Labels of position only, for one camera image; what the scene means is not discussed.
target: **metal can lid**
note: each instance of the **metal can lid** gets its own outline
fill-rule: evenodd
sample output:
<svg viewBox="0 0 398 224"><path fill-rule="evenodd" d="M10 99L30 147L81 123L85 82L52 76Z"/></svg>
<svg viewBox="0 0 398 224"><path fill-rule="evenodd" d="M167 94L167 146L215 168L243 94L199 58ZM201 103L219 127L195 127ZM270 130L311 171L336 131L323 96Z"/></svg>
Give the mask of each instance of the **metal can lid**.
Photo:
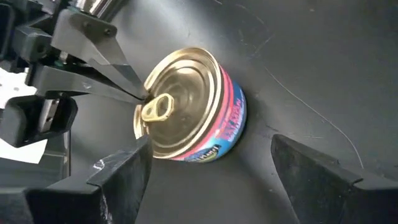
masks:
<svg viewBox="0 0 398 224"><path fill-rule="evenodd" d="M220 67L206 50L178 50L155 67L144 87L155 98L170 95L174 108L163 121L143 122L137 114L142 106L138 106L134 115L136 137L149 134L154 156L172 158L193 147L215 117L221 98Z"/></svg>

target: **pull tab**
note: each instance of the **pull tab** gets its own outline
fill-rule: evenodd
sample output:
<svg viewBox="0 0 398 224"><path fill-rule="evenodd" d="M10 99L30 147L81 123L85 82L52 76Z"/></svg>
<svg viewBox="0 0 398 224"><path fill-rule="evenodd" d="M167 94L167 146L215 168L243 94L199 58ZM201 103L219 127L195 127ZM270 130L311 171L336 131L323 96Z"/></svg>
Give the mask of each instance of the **pull tab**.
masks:
<svg viewBox="0 0 398 224"><path fill-rule="evenodd" d="M174 111L174 98L163 93L146 104L141 111L145 122L165 121Z"/></svg>

